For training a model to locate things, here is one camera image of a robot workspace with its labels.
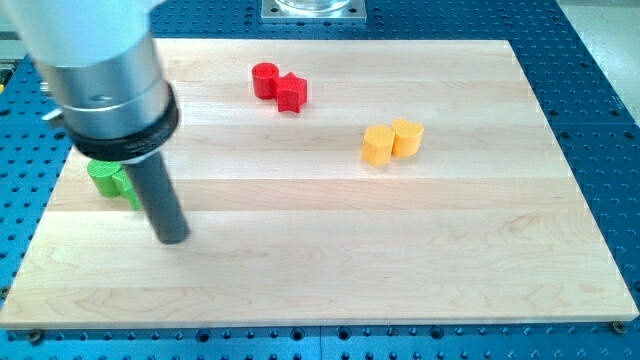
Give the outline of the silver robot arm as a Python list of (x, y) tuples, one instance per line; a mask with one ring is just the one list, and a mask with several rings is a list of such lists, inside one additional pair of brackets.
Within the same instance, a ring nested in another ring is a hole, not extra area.
[(179, 114), (151, 31), (160, 0), (3, 0), (48, 83), (61, 124), (84, 155), (140, 161)]

